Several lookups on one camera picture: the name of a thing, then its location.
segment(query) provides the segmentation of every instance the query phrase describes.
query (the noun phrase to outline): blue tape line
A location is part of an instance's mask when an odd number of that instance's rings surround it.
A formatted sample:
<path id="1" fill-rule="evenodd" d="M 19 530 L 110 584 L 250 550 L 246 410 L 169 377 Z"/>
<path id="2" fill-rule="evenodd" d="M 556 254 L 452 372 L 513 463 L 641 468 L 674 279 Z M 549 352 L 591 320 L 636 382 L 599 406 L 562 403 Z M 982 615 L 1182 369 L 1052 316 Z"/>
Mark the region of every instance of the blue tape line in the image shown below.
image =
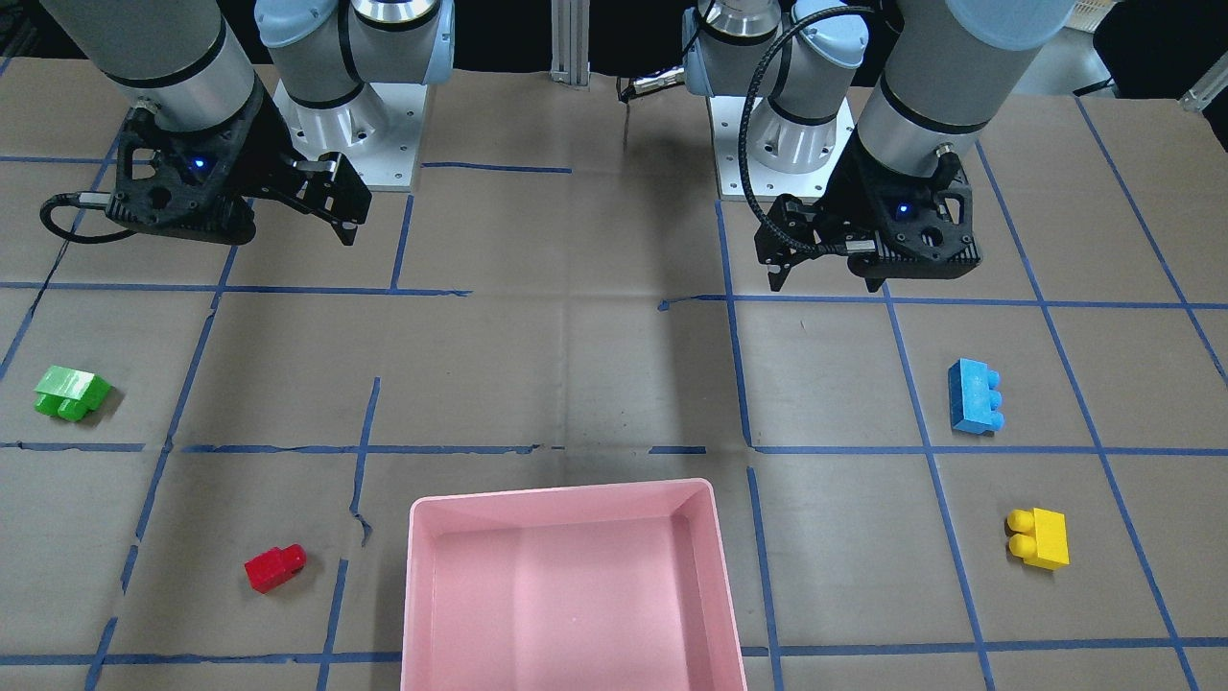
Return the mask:
<path id="1" fill-rule="evenodd" d="M 66 250 L 68 241 L 64 241 L 59 254 L 55 255 L 55 260 L 52 263 L 50 271 L 47 274 L 48 280 L 55 274 L 55 269 L 60 268 L 60 261 L 64 260 Z M 9 342 L 9 351 L 5 352 L 4 360 L 0 361 L 0 382 L 4 382 L 5 376 L 9 374 L 9 368 L 12 366 L 12 361 L 17 357 L 17 349 L 21 347 L 22 340 L 26 339 L 26 331 L 29 330 L 29 324 L 34 320 L 34 312 L 38 311 L 38 304 L 43 301 L 43 295 L 45 295 L 44 290 L 39 288 L 38 293 L 34 295 L 34 299 L 26 308 L 26 314 L 21 318 L 17 333 L 14 334 L 12 340 Z"/>
<path id="2" fill-rule="evenodd" d="M 518 454 L 528 455 L 540 444 L 528 447 L 411 447 L 402 444 L 367 444 L 368 454 L 420 454 L 420 455 L 448 455 L 448 454 Z M 225 444 L 214 447 L 210 444 L 193 444 L 179 449 L 182 454 L 359 454 L 363 447 L 269 447 L 263 444 Z M 562 447 L 551 447 L 561 450 Z"/>
<path id="3" fill-rule="evenodd" d="M 1113 171 L 1113 177 L 1117 179 L 1117 185 L 1121 187 L 1121 193 L 1126 195 L 1126 201 L 1130 201 L 1130 209 L 1135 212 L 1135 217 L 1138 218 L 1138 226 L 1143 228 L 1143 234 L 1147 236 L 1147 243 L 1151 244 L 1152 252 L 1156 253 L 1156 259 L 1159 260 L 1159 265 L 1164 269 L 1164 275 L 1168 276 L 1168 281 L 1173 285 L 1173 291 L 1176 292 L 1176 298 L 1180 299 L 1183 304 L 1187 304 L 1189 299 L 1185 298 L 1185 291 L 1181 290 L 1181 284 L 1178 282 L 1176 275 L 1168 265 L 1168 260 L 1164 258 L 1164 252 L 1159 248 L 1159 242 L 1156 241 L 1156 236 L 1152 234 L 1151 226 L 1148 226 L 1147 220 L 1143 218 L 1143 212 L 1135 201 L 1135 195 L 1130 191 L 1130 185 L 1126 184 L 1126 179 L 1121 177 L 1121 171 L 1117 169 L 1117 163 L 1109 153 L 1109 147 L 1104 145 L 1104 140 L 1100 137 L 1100 131 L 1095 129 L 1095 123 L 1092 122 L 1092 115 L 1088 114 L 1087 108 L 1083 107 L 1082 99 L 1076 97 L 1074 104 L 1078 106 L 1078 112 L 1082 113 L 1083 122 L 1086 122 L 1088 129 L 1092 130 L 1092 136 L 1095 137 L 1095 145 L 1099 146 L 1100 152 L 1104 153 L 1104 160 L 1109 163 L 1109 168 Z M 1224 367 L 1223 363 L 1219 362 L 1219 356 L 1216 355 L 1216 350 L 1212 347 L 1211 340 L 1207 338 L 1206 331 L 1202 330 L 1202 323 L 1199 322 L 1197 314 L 1195 314 L 1191 308 L 1186 308 L 1185 313 L 1190 317 L 1190 323 L 1194 324 L 1194 330 L 1197 331 L 1199 339 L 1202 340 L 1202 347 L 1207 351 L 1207 356 L 1211 357 L 1211 365 L 1216 367 L 1216 372 L 1219 373 L 1219 379 L 1223 380 L 1224 387 L 1228 387 L 1228 374 L 1224 373 Z"/>
<path id="4" fill-rule="evenodd" d="M 0 655 L 0 666 L 81 666 L 93 655 Z"/>
<path id="5" fill-rule="evenodd" d="M 179 399 L 174 404 L 174 412 L 171 414 L 171 425 L 166 431 L 166 439 L 162 442 L 162 452 L 158 454 L 157 465 L 154 468 L 154 476 L 150 479 L 149 490 L 145 492 L 145 504 L 141 507 L 141 515 L 136 520 L 135 535 L 138 544 L 145 539 L 145 530 L 149 528 L 150 515 L 154 513 L 154 498 L 157 496 L 158 485 L 162 482 L 167 458 L 169 458 L 171 450 L 174 448 L 174 433 L 179 431 L 183 409 L 188 405 L 188 394 L 192 393 L 192 384 L 196 380 L 196 371 L 200 369 L 200 360 L 205 355 L 205 342 L 209 341 L 209 334 L 214 329 L 214 318 L 217 315 L 222 287 L 226 285 L 231 268 L 235 265 L 236 253 L 238 253 L 238 247 L 232 245 L 230 253 L 226 255 L 226 264 L 222 265 L 222 272 L 217 279 L 217 288 L 214 291 L 214 298 L 209 304 L 209 314 L 205 315 L 205 322 L 200 326 L 200 335 L 196 338 L 196 349 L 192 353 L 188 373 L 183 378 L 183 387 L 179 389 Z"/>
<path id="6" fill-rule="evenodd" d="M 975 653 L 975 643 L 894 643 L 885 646 L 785 646 L 780 649 L 787 658 L 829 655 L 928 655 L 941 653 Z"/>
<path id="7" fill-rule="evenodd" d="M 669 307 L 677 304 L 678 302 L 690 302 L 693 299 L 709 301 L 709 302 L 723 302 L 728 299 L 725 295 L 689 295 L 686 297 L 670 297 L 668 299 L 662 299 L 657 304 L 658 312 L 668 312 Z"/>
<path id="8" fill-rule="evenodd" d="M 383 650 L 375 653 L 333 653 L 332 663 L 399 663 L 400 650 Z"/>
<path id="9" fill-rule="evenodd" d="M 113 290 L 140 292 L 214 292 L 216 285 L 190 285 L 182 282 L 81 282 L 55 281 L 48 286 L 52 290 Z"/>
<path id="10" fill-rule="evenodd" d="M 107 626 L 102 627 L 102 637 L 98 639 L 98 650 L 90 662 L 90 670 L 85 675 L 85 691 L 93 691 L 98 686 L 98 675 L 102 674 L 102 665 L 107 658 L 107 649 L 111 648 L 111 637 L 115 635 L 118 617 L 107 620 Z"/>
<path id="11" fill-rule="evenodd" d="M 995 653 L 1023 650 L 1102 650 L 1127 648 L 1172 648 L 1168 638 L 1082 638 L 1072 641 L 995 641 L 989 643 Z"/>
<path id="12" fill-rule="evenodd" d="M 192 444 L 181 454 L 357 454 L 357 447 L 270 447 L 266 444 Z"/>
<path id="13" fill-rule="evenodd" d="M 1019 258 L 1023 260 L 1023 266 L 1028 271 L 1028 280 L 1032 282 L 1032 288 L 1035 291 L 1036 298 L 1043 301 L 1044 293 L 1040 291 L 1040 282 L 1036 280 L 1035 271 L 1032 268 L 1032 261 L 1028 259 L 1028 253 L 1024 250 L 1023 242 L 1019 239 L 1019 231 L 1014 225 L 1014 217 L 1011 215 L 1011 209 L 1007 206 L 1001 187 L 998 187 L 997 176 L 993 174 L 993 168 L 990 166 L 989 157 L 985 155 L 985 147 L 980 141 L 976 142 L 976 151 L 980 153 L 985 173 L 989 177 L 990 185 L 993 188 L 993 195 L 997 198 L 998 205 L 1002 207 L 1002 216 L 1006 218 L 1007 230 L 1011 231 L 1011 237 L 1014 239 L 1016 248 L 1019 252 Z M 1117 504 L 1117 512 L 1121 514 L 1121 520 L 1126 527 L 1126 534 L 1130 535 L 1130 542 L 1135 549 L 1138 565 L 1143 569 L 1143 576 L 1147 579 L 1147 587 L 1151 588 L 1152 598 L 1156 600 L 1156 608 L 1159 610 L 1160 619 L 1164 621 L 1164 628 L 1168 631 L 1173 648 L 1176 650 L 1176 658 L 1181 664 L 1181 671 L 1185 673 L 1185 680 L 1190 686 L 1190 691 L 1199 691 L 1199 682 L 1194 679 L 1194 669 L 1190 666 L 1190 660 L 1185 654 L 1185 648 L 1181 646 L 1180 638 L 1178 637 L 1173 617 L 1168 611 L 1168 606 L 1164 604 L 1164 596 L 1160 594 L 1159 585 L 1156 583 L 1156 576 L 1152 573 L 1151 563 L 1147 561 L 1147 555 L 1143 552 L 1142 541 L 1138 539 L 1138 531 L 1135 530 L 1135 524 L 1130 518 L 1130 511 L 1126 509 L 1126 502 L 1121 495 L 1120 487 L 1117 486 L 1117 479 L 1113 473 L 1113 465 L 1109 463 L 1109 455 L 1104 450 L 1104 443 L 1100 439 L 1100 433 L 1097 431 L 1095 423 L 1092 421 L 1092 411 L 1087 405 L 1087 400 L 1083 398 L 1083 390 L 1078 384 L 1078 379 L 1074 377 L 1074 368 L 1071 366 L 1061 335 L 1057 333 L 1057 324 L 1054 322 L 1054 317 L 1047 306 L 1041 306 L 1040 312 L 1045 317 L 1045 324 L 1049 326 L 1049 334 L 1054 340 L 1054 347 L 1057 350 L 1057 357 L 1062 363 L 1062 369 L 1066 372 L 1066 379 L 1070 382 L 1071 389 L 1074 393 L 1074 400 L 1078 403 L 1079 412 L 1083 416 L 1083 422 L 1087 425 L 1088 434 L 1092 436 L 1092 443 L 1097 448 L 1100 458 L 1100 468 L 1104 470 L 1105 481 L 1109 484 L 1109 490 L 1113 492 L 1113 500 Z"/>
<path id="14" fill-rule="evenodd" d="M 354 463 L 354 497 L 350 500 L 350 515 L 362 525 L 362 542 L 360 547 L 367 546 L 371 538 L 371 524 L 359 513 L 359 502 L 362 500 L 362 479 L 367 474 L 367 446 L 371 444 L 371 425 L 376 420 L 376 405 L 379 403 L 379 378 L 371 384 L 371 399 L 367 400 L 367 412 L 362 417 L 362 437 L 359 442 L 357 460 Z"/>
<path id="15" fill-rule="evenodd" d="M 0 287 L 39 287 L 42 284 L 22 280 L 0 282 Z M 56 281 L 48 290 L 128 290 L 139 292 L 214 292 L 216 285 L 196 285 L 187 282 L 76 282 Z M 402 295 L 416 297 L 468 297 L 473 290 L 452 287 L 360 287 L 360 286 L 316 286 L 316 285 L 226 285 L 222 292 L 266 292 L 292 295 Z"/>
<path id="16" fill-rule="evenodd" d="M 107 655 L 108 665 L 199 665 L 199 664 L 233 664 L 233 665 L 284 665 L 290 663 L 316 664 L 323 659 L 319 653 L 274 653 L 270 655 L 151 655 L 151 654 L 115 654 Z"/>
<path id="17" fill-rule="evenodd" d="M 1181 638 L 1185 648 L 1228 648 L 1226 637 Z M 985 647 L 991 653 L 1041 652 L 1041 650 L 1102 650 L 1102 649 L 1146 649 L 1173 648 L 1168 638 L 1073 638 L 1055 641 L 989 641 Z M 833 646 L 781 646 L 783 658 L 804 657 L 874 657 L 874 655 L 927 655 L 949 653 L 973 653 L 974 643 L 893 643 L 872 644 L 833 644 Z M 768 648 L 743 646 L 742 657 L 770 657 Z M 323 653 L 270 653 L 264 655 L 195 655 L 190 653 L 161 655 L 151 653 L 109 653 L 103 658 L 103 665 L 157 665 L 157 664 L 319 664 Z M 84 666 L 91 664 L 96 655 L 0 655 L 0 666 Z M 356 653 L 333 653 L 330 664 L 399 663 L 400 650 L 373 650 Z"/>
<path id="18" fill-rule="evenodd" d="M 895 349 L 900 355 L 900 367 L 904 369 L 904 380 L 909 387 L 909 400 L 912 403 L 912 414 L 916 417 L 917 431 L 921 434 L 921 444 L 925 447 L 930 481 L 933 484 L 933 493 L 938 501 L 938 512 L 942 514 L 942 527 L 947 533 L 947 545 L 950 547 L 950 558 L 954 561 L 959 592 L 964 596 L 964 608 L 968 610 L 968 623 L 973 630 L 973 642 L 976 646 L 976 658 L 981 663 L 981 674 L 985 676 L 985 689 L 986 691 L 995 691 L 997 684 L 993 681 L 993 669 L 990 665 L 989 652 L 985 649 L 985 635 L 981 632 L 980 617 L 976 616 L 976 603 L 973 600 L 973 589 L 968 583 L 964 557 L 959 551 L 959 540 L 955 538 L 955 524 L 950 518 L 950 507 L 947 504 L 947 492 L 943 490 L 942 475 L 938 473 L 938 461 L 930 443 L 930 430 L 926 427 L 925 411 L 921 409 L 921 398 L 917 395 L 916 379 L 912 377 L 912 366 L 909 363 L 909 352 L 904 345 L 904 330 L 900 328 L 899 314 L 895 313 L 892 287 L 885 282 L 883 284 L 883 297 L 887 299 L 887 315 L 892 320 L 892 331 L 895 334 Z"/>
<path id="19" fill-rule="evenodd" d="M 759 583 L 764 594 L 764 617 L 768 621 L 768 657 L 776 691 L 785 691 L 785 670 L 780 663 L 780 638 L 776 635 L 776 601 L 771 594 L 771 573 L 768 569 L 768 540 L 764 536 L 763 507 L 759 504 L 759 479 L 754 468 L 747 468 L 747 488 L 750 492 L 750 518 L 755 524 L 755 551 L 759 555 Z"/>
<path id="20" fill-rule="evenodd" d="M 1228 648 L 1228 637 L 1200 636 L 1194 638 L 1181 638 L 1181 644 L 1186 648 Z"/>
<path id="21" fill-rule="evenodd" d="M 22 449 L 25 452 L 92 452 L 103 454 L 138 454 L 145 450 L 144 444 L 102 444 L 86 442 L 0 442 L 0 449 Z"/>
<path id="22" fill-rule="evenodd" d="M 447 454 L 479 454 L 479 455 L 500 455 L 500 454 L 517 454 L 526 457 L 532 454 L 535 449 L 539 449 L 540 444 L 532 444 L 529 447 L 409 447 L 399 444 L 371 444 L 367 447 L 367 452 L 371 454 L 424 454 L 424 455 L 447 455 Z"/>
<path id="23" fill-rule="evenodd" d="M 76 156 L 0 156 L 0 163 L 90 163 L 109 164 L 107 158 L 82 158 Z"/>
<path id="24" fill-rule="evenodd" d="M 278 292 L 303 295 L 406 295 L 419 297 L 449 296 L 468 297 L 473 290 L 424 288 L 424 287 L 319 287 L 297 285 L 230 285 L 226 292 Z"/>
<path id="25" fill-rule="evenodd" d="M 133 567 L 136 566 L 136 545 L 128 546 L 128 558 L 124 560 L 124 571 L 119 574 L 119 589 L 126 595 L 128 582 L 133 578 Z"/>
<path id="26" fill-rule="evenodd" d="M 328 691 L 328 668 L 333 662 L 333 646 L 336 644 L 336 625 L 341 620 L 341 596 L 345 594 L 345 572 L 350 562 L 341 560 L 336 565 L 336 583 L 333 585 L 333 605 L 328 610 L 328 633 L 324 636 L 324 650 L 319 662 L 319 676 L 316 677 L 316 691 Z"/>
<path id="27" fill-rule="evenodd" d="M 119 147 L 119 133 L 117 131 L 115 136 L 112 137 L 111 140 L 111 146 L 107 149 L 107 157 L 111 158 L 112 156 L 114 156 L 115 150 L 118 147 Z M 107 173 L 107 167 L 108 167 L 107 164 L 99 166 L 98 172 L 95 173 L 93 176 L 93 182 L 90 184 L 91 190 L 98 189 L 98 185 L 102 184 L 102 177 Z M 85 217 L 85 209 L 81 209 L 77 211 L 76 217 L 72 220 L 72 227 L 70 232 L 75 233 L 77 231 L 77 226 L 81 225 L 81 218 L 84 217 Z M 0 361 L 0 382 L 4 380 L 6 374 L 9 374 L 9 367 L 12 366 L 14 358 L 17 357 L 17 350 L 21 347 L 22 340 L 26 339 L 26 331 L 29 330 L 29 324 L 34 320 L 34 312 L 38 311 L 38 304 L 43 301 L 43 295 L 47 293 L 47 290 L 52 282 L 52 277 L 54 277 L 55 271 L 59 270 L 60 263 L 64 260 L 64 255 L 68 253 L 68 250 L 69 250 L 69 241 L 65 239 L 64 243 L 60 244 L 59 252 L 55 254 L 55 260 L 52 261 L 50 270 L 47 271 L 47 277 L 43 279 L 43 282 L 39 284 L 38 292 L 34 295 L 34 299 L 26 309 L 26 314 L 21 319 L 21 325 L 17 326 L 17 333 L 14 334 L 12 340 L 9 342 L 9 351 L 5 352 L 4 360 Z"/>
<path id="28" fill-rule="evenodd" d="M 701 455 L 701 454 L 707 454 L 707 447 L 653 447 L 648 449 L 648 454 Z"/>
<path id="29" fill-rule="evenodd" d="M 15 447 L 18 443 L 0 443 L 0 447 Z M 49 450 L 60 448 L 77 448 L 87 446 L 52 444 Z M 102 452 L 128 452 L 140 446 L 102 446 Z M 539 447 L 402 447 L 389 444 L 370 446 L 367 450 L 376 454 L 532 454 Z M 209 444 L 194 444 L 179 448 L 182 454 L 357 454 L 359 447 L 269 447 L 259 444 L 228 444 L 214 447 Z M 551 450 L 561 452 L 565 447 L 550 447 Z M 652 449 L 693 449 L 693 447 L 653 447 Z M 926 447 L 752 447 L 754 452 L 774 457 L 899 457 L 921 455 L 926 453 Z M 1200 457 L 1222 458 L 1228 457 L 1228 449 L 1184 449 L 1179 447 L 1043 447 L 1043 446 L 1001 446 L 984 447 L 970 444 L 966 447 L 930 447 L 937 457 L 953 455 L 1022 455 L 1022 454 L 1052 454 L 1052 455 L 1094 455 L 1100 452 L 1113 457 Z"/>
<path id="30" fill-rule="evenodd" d="M 738 415 L 742 416 L 742 439 L 747 447 L 750 443 L 750 409 L 747 405 L 747 376 L 742 367 L 742 341 L 738 338 L 738 308 L 733 298 L 733 270 L 729 264 L 729 241 L 725 233 L 725 210 L 721 209 L 721 200 L 717 199 L 716 230 L 721 237 L 721 268 L 725 270 L 725 308 L 729 314 L 729 344 L 733 349 L 733 377 L 738 387 Z"/>
<path id="31" fill-rule="evenodd" d="M 887 299 L 876 295 L 734 295 L 738 302 L 814 302 L 882 304 Z M 1140 302 L 1113 299 L 1019 299 L 998 297 L 893 297 L 896 304 L 948 304 L 969 307 L 1079 307 L 1105 309 L 1228 309 L 1228 302 Z M 700 293 L 662 299 L 657 309 L 666 312 L 678 302 L 726 299 L 725 295 Z"/>
<path id="32" fill-rule="evenodd" d="M 491 163 L 465 163 L 462 161 L 433 161 L 422 163 L 424 168 L 470 168 L 478 171 L 503 171 L 503 172 L 543 172 L 571 174 L 571 168 L 556 168 L 543 166 L 496 166 Z"/>
<path id="33" fill-rule="evenodd" d="M 405 259 L 405 244 L 409 242 L 409 222 L 414 215 L 414 195 L 405 196 L 405 214 L 400 218 L 400 239 L 397 241 L 397 258 L 392 265 L 392 281 L 388 287 L 395 290 L 400 284 L 400 264 Z"/>

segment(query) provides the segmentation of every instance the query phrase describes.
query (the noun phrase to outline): pink tray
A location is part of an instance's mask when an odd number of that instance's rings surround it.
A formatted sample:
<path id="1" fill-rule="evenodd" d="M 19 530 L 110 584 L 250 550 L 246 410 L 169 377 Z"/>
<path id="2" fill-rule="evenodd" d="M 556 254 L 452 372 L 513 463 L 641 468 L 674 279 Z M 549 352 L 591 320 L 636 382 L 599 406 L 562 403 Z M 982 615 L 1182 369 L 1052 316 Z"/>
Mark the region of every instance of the pink tray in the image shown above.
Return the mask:
<path id="1" fill-rule="evenodd" d="M 704 480 L 410 509 L 403 691 L 745 691 Z"/>

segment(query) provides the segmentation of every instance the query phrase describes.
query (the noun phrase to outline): white basket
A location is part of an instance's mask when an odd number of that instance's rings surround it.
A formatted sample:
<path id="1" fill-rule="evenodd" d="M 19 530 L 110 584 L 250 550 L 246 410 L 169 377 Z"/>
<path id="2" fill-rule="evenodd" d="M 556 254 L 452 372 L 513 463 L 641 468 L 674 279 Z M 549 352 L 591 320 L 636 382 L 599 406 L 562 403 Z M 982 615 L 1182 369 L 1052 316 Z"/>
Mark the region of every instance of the white basket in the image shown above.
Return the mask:
<path id="1" fill-rule="evenodd" d="M 1119 0 L 1078 0 L 1074 4 L 1074 11 L 1071 12 L 1071 18 L 1066 20 L 1066 26 L 1078 31 L 1086 31 L 1092 33 L 1095 27 L 1100 26 L 1100 20 L 1109 14 L 1109 10 L 1117 4 Z"/>

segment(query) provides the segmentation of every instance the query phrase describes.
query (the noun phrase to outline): lego block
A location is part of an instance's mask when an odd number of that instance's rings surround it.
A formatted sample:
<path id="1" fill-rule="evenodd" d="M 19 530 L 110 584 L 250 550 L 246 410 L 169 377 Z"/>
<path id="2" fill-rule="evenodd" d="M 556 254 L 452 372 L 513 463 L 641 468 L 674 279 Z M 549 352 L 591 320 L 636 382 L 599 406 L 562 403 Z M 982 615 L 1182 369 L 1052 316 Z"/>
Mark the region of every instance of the lego block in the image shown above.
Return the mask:
<path id="1" fill-rule="evenodd" d="M 307 554 L 301 545 L 282 550 L 274 547 L 243 565 L 252 589 L 264 594 L 290 581 L 307 566 Z"/>
<path id="2" fill-rule="evenodd" d="M 985 363 L 960 358 L 950 366 L 950 427 L 969 434 L 1001 431 L 1006 419 L 997 412 L 1002 395 L 995 392 L 1001 380 Z"/>
<path id="3" fill-rule="evenodd" d="M 1016 509 L 1006 517 L 1011 536 L 1011 554 L 1033 567 L 1056 571 L 1070 566 L 1066 544 L 1066 517 L 1045 509 Z"/>
<path id="4" fill-rule="evenodd" d="M 91 411 L 97 411 L 111 385 L 101 377 L 52 366 L 34 387 L 34 410 L 44 416 L 77 422 Z"/>

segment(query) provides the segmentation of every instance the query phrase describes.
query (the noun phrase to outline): red toy block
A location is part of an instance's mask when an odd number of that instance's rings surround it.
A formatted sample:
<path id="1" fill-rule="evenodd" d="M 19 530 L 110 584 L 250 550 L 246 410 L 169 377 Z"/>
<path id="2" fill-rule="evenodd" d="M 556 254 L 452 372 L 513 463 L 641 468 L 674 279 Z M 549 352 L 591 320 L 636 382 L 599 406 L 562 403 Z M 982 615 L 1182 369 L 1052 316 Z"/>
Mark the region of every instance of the red toy block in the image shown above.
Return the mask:
<path id="1" fill-rule="evenodd" d="M 243 568 L 247 569 L 247 582 L 252 588 L 264 594 L 293 578 L 305 566 L 307 554 L 301 545 L 291 545 L 285 550 L 274 547 L 243 565 Z"/>

